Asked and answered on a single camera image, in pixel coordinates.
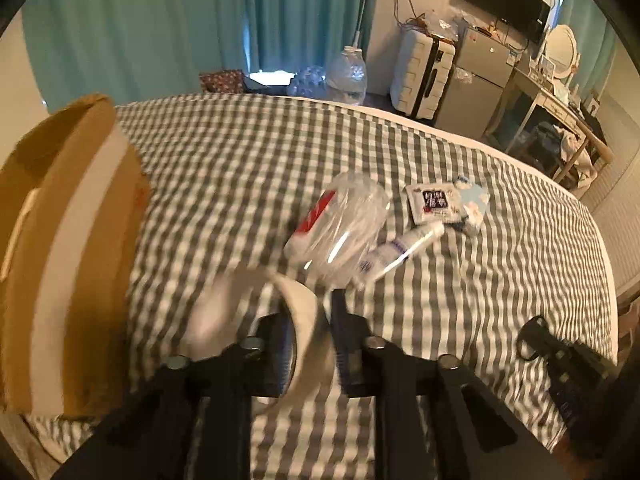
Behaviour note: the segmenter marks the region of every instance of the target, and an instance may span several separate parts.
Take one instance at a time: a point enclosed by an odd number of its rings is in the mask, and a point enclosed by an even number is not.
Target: checkered bedsheet
[[[414,355],[463,359],[546,446],[562,422],[542,362],[516,358],[520,327],[543,314],[562,338],[611,354],[605,259],[587,209],[546,178],[485,152],[338,105],[267,96],[176,96],[118,108],[154,190],[130,278],[130,376],[175,352],[210,275],[265,266],[305,282],[282,248],[332,178],[368,174],[391,198],[378,242],[412,225],[403,189],[465,174],[491,199],[475,238],[448,231],[348,305]],[[313,286],[320,301],[329,293]],[[269,290],[238,313],[240,332],[273,307]],[[372,476],[370,399],[340,395],[337,375],[302,409],[260,416],[254,478]],[[67,454],[88,424],[33,420]]]

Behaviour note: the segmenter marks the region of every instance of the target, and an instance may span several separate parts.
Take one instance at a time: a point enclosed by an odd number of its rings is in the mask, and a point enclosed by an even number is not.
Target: table leg
[[[507,148],[504,150],[504,153],[509,153],[511,151],[511,148],[516,143],[516,140],[518,139],[518,136],[524,130],[524,127],[526,126],[527,121],[531,117],[531,114],[533,113],[533,110],[536,109],[536,106],[538,106],[538,99],[537,98],[533,99],[533,102],[531,103],[531,106],[529,107],[529,111],[527,111],[527,115],[524,116],[524,119],[520,123],[520,126],[518,127],[518,130],[516,131],[516,134],[513,136],[513,139],[511,139],[511,142],[508,143]]]
[[[580,148],[578,148],[578,150],[567,161],[567,164],[564,166],[564,168],[562,168],[562,171],[558,173],[558,176],[554,178],[555,182],[560,182],[562,179],[564,179],[564,177],[567,176],[567,174],[569,173],[569,170],[571,170],[571,168],[574,166],[575,161],[578,160],[578,157],[580,156],[582,151],[587,147],[588,143],[589,143],[589,139],[585,137],[582,144],[580,145]]]
[[[507,82],[507,85],[504,87],[504,90],[502,91],[500,101],[498,101],[498,107],[496,108],[496,112],[494,113],[494,120],[491,122],[491,124],[489,124],[489,126],[487,126],[484,134],[482,135],[483,137],[491,135],[495,130],[497,130],[498,125],[502,121],[504,113],[507,110],[507,106],[515,102],[515,99],[510,100],[511,94],[514,93],[515,89],[516,85],[513,77],[511,77]]]

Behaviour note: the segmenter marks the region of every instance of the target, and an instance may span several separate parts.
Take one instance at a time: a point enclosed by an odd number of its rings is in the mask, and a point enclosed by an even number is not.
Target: oval mirror
[[[569,76],[578,56],[578,46],[574,32],[568,25],[557,25],[549,33],[546,38],[545,55],[556,66],[555,78],[564,79]]]

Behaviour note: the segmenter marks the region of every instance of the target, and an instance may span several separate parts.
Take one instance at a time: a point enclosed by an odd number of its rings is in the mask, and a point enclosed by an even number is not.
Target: teal curtain
[[[580,66],[572,86],[580,85],[583,99],[591,89],[601,94],[616,49],[613,27],[593,0],[564,0],[558,23],[572,28],[580,52]]]
[[[247,69],[246,0],[28,0],[24,36],[53,111],[91,92],[118,104],[200,90],[199,72]]]
[[[252,72],[325,65],[353,43],[362,2],[366,47],[375,0],[247,0]]]

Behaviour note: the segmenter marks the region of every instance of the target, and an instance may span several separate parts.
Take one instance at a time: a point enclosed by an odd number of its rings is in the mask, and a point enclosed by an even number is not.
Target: tape roll
[[[282,295],[294,330],[289,386],[275,402],[254,402],[254,416],[297,406],[330,383],[335,353],[324,310],[316,295],[287,276],[266,269],[240,268],[217,275],[193,307],[181,353],[194,361],[220,355],[236,342],[236,312],[242,295],[271,283]]]

